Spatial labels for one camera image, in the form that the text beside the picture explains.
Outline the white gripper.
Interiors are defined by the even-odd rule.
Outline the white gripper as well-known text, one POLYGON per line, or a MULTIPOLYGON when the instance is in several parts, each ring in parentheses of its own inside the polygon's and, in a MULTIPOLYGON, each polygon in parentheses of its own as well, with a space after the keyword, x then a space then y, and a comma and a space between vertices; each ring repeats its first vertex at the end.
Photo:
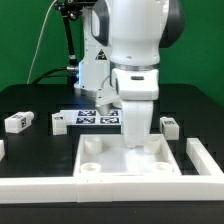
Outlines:
POLYGON ((111 103, 120 103, 125 144, 128 147, 144 145, 151 129, 153 101, 159 96, 159 71, 113 69, 112 76, 115 86, 97 91, 96 108, 105 116, 111 103))

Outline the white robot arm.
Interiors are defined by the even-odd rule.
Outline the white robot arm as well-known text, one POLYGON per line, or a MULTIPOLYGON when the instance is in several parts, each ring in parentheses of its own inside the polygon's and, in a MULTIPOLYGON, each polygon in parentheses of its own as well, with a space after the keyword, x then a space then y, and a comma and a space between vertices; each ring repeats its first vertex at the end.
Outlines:
POLYGON ((184 29, 179 0, 86 0, 82 4, 84 58, 74 84, 93 97, 100 114, 122 109, 127 146, 146 142, 159 96, 159 50, 184 29))

